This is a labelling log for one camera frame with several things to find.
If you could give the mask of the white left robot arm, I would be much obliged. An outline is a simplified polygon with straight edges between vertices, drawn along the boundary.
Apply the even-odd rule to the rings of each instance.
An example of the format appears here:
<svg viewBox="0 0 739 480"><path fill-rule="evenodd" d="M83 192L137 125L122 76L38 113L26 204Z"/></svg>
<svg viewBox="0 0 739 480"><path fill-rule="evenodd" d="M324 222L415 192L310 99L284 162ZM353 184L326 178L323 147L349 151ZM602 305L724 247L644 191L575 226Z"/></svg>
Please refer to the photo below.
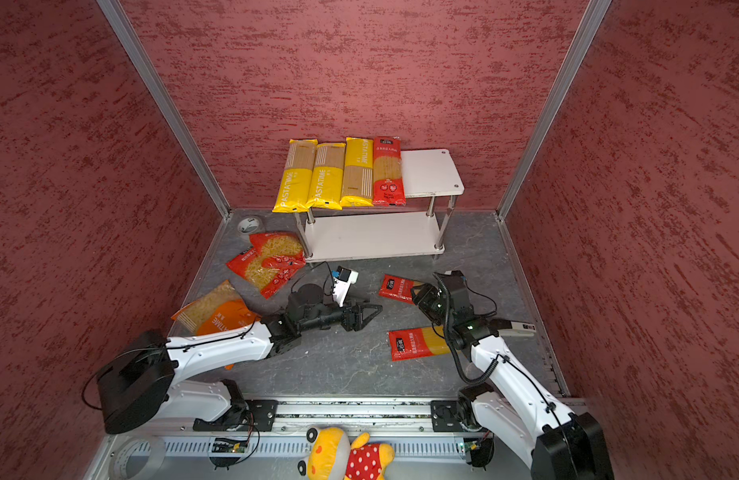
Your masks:
<svg viewBox="0 0 739 480"><path fill-rule="evenodd" d="M249 326L190 337L149 330L95 375L105 432L123 434L172 419L191 421L197 432L263 428L267 416L253 410L235 381L203 383L197 376L284 354L306 331L333 325L361 331L381 310L367 300L327 302L321 286L308 284L290 294L282 312Z"/></svg>

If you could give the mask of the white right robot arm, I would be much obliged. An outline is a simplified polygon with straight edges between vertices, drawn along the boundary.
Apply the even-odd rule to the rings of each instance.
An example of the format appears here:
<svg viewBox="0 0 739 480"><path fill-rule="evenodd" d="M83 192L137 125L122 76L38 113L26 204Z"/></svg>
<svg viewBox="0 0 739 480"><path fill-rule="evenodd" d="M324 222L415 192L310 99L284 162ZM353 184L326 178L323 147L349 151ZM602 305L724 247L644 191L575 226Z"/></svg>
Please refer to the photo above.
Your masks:
<svg viewBox="0 0 739 480"><path fill-rule="evenodd" d="M467 386L459 422L485 429L509 447L533 479L611 479L605 433L595 417L577 414L545 389L503 339L509 322L479 314L459 270L413 287L413 304L441 327L455 369Z"/></svg>

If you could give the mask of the red spaghetti bag front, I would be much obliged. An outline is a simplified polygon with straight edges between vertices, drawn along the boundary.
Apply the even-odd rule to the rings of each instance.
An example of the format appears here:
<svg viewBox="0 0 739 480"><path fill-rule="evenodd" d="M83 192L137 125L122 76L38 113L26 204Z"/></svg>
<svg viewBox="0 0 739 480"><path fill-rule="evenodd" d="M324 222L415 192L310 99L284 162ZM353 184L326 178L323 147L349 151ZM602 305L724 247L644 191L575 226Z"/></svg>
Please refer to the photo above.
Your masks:
<svg viewBox="0 0 739 480"><path fill-rule="evenodd" d="M389 332L393 362L427 358L449 353L443 328L425 327Z"/></svg>

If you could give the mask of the red spaghetti bag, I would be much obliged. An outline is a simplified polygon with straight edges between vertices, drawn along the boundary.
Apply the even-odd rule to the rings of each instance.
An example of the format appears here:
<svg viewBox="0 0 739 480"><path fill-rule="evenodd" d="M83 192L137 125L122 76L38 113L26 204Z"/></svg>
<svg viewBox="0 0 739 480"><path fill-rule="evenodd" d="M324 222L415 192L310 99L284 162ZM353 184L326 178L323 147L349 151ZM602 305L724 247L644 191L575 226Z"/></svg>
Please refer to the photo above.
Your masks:
<svg viewBox="0 0 739 480"><path fill-rule="evenodd" d="M389 332L393 362L427 358L449 353L443 328L425 327Z"/></svg>
<svg viewBox="0 0 739 480"><path fill-rule="evenodd" d="M373 204L407 204L401 171L401 142L397 138L381 136L373 140Z"/></svg>
<svg viewBox="0 0 739 480"><path fill-rule="evenodd" d="M413 290L422 285L421 281L385 274L379 288L379 297L413 304Z"/></svg>

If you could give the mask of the yellow spaghetti bag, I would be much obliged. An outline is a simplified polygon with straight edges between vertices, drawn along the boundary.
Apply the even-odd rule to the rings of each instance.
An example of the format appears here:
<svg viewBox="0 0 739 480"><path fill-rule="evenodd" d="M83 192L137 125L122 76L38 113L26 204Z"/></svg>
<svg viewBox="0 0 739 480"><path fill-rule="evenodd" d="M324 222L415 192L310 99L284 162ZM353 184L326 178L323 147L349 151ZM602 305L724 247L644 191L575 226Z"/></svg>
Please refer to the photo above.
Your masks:
<svg viewBox="0 0 739 480"><path fill-rule="evenodd" d="M317 147L317 139L290 141L274 213L302 213L308 210Z"/></svg>
<svg viewBox="0 0 739 480"><path fill-rule="evenodd" d="M373 206L373 141L348 137L343 175L342 207Z"/></svg>
<svg viewBox="0 0 739 480"><path fill-rule="evenodd" d="M317 147L307 208L342 210L346 144L323 143Z"/></svg>

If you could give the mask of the red spaghetti bag back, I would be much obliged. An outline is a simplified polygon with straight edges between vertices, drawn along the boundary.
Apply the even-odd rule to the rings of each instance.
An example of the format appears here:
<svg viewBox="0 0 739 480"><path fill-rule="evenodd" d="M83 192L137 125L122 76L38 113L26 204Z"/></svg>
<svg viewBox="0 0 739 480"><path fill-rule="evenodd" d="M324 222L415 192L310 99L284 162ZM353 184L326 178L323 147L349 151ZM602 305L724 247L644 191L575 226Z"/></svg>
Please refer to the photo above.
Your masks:
<svg viewBox="0 0 739 480"><path fill-rule="evenodd" d="M421 281L385 274L379 288L379 297L413 304L413 290L422 285Z"/></svg>

